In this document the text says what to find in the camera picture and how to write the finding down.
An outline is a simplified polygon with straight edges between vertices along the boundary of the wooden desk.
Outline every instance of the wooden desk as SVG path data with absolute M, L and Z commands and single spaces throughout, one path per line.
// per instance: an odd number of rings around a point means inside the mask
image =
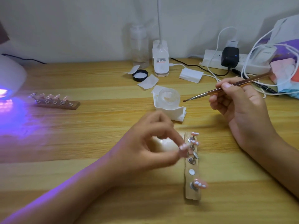
M 0 113 L 0 219 L 104 155 L 154 110 L 151 89 L 143 90 L 131 75 L 122 74 L 131 68 L 131 62 L 120 61 L 27 69 L 10 114 Z M 179 79 L 180 71 L 181 66 L 171 67 L 158 85 L 178 90 L 181 100 L 214 88 L 214 79 L 203 77 L 196 84 Z M 74 111 L 32 107 L 27 98 L 32 92 L 69 95 L 81 106 Z M 200 174 L 210 186 L 202 191 L 200 205 L 184 200 L 180 160 L 110 190 L 77 223 L 298 223 L 296 199 L 239 149 L 207 100 L 185 103 L 185 120 L 175 123 L 180 132 L 200 133 Z M 279 134 L 299 148 L 299 101 L 282 96 L 266 102 Z

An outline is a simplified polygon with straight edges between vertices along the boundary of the nail art brush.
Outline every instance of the nail art brush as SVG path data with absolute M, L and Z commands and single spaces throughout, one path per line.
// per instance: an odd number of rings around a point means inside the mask
M 262 75 L 257 75 L 257 76 L 254 76 L 254 77 L 251 77 L 249 79 L 245 79 L 245 80 L 242 80 L 240 82 L 236 82 L 234 84 L 232 84 L 233 86 L 242 86 L 242 85 L 245 85 L 245 84 L 248 84 L 248 83 L 251 83 L 253 81 L 256 81 L 256 80 L 259 80 L 261 78 L 264 78 L 264 77 L 267 77 L 267 76 L 270 76 L 272 75 L 272 72 L 267 72 L 265 74 L 262 74 Z M 199 94 L 195 97 L 191 97 L 187 100 L 184 100 L 183 102 L 186 102 L 186 101 L 190 101 L 190 100 L 194 100 L 194 99 L 197 99 L 197 98 L 200 98 L 200 97 L 205 97 L 205 96 L 208 96 L 208 95 L 212 95 L 212 94 L 223 94 L 224 91 L 222 90 L 222 88 L 218 88 L 218 89 L 214 89 L 214 90 L 210 90 L 210 91 L 207 91 L 205 93 L 202 93 L 202 94 Z

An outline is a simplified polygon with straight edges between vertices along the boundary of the brush handle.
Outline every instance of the brush handle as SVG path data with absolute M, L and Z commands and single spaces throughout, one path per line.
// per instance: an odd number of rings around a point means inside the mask
M 262 75 L 257 75 L 257 76 L 254 76 L 252 78 L 249 78 L 249 79 L 245 79 L 245 80 L 242 80 L 240 82 L 236 82 L 234 84 L 232 84 L 233 86 L 242 86 L 242 85 L 245 85 L 245 84 L 248 84 L 248 83 L 251 83 L 253 81 L 256 81 L 256 80 L 259 80 L 261 78 L 264 78 L 266 76 L 270 76 L 272 75 L 272 72 L 267 72 L 265 74 L 262 74 Z M 212 95 L 212 94 L 215 94 L 215 93 L 218 93 L 220 95 L 222 95 L 224 93 L 224 91 L 222 90 L 222 88 L 218 88 L 218 89 L 214 89 L 214 90 L 210 90 L 207 92 L 207 95 Z

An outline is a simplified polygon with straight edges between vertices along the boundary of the plastic bottle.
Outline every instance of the plastic bottle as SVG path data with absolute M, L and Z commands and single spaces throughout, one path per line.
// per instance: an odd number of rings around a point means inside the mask
M 142 24 L 133 24 L 130 28 L 131 52 L 133 66 L 140 65 L 139 68 L 147 68 L 149 60 L 149 40 L 147 31 Z

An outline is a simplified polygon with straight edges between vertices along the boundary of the hand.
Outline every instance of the hand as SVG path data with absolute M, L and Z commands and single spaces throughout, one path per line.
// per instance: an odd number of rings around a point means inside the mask
M 147 142 L 153 137 L 172 139 L 181 149 L 168 152 L 151 152 Z M 109 162 L 121 174 L 174 165 L 188 154 L 184 139 L 173 128 L 170 118 L 161 111 L 147 113 L 107 153 Z
M 241 78 L 226 78 L 216 84 L 226 95 L 211 95 L 209 102 L 228 121 L 229 127 L 239 146 L 246 152 L 268 146 L 279 137 L 270 121 L 266 103 L 249 84 L 239 87 L 231 84 Z

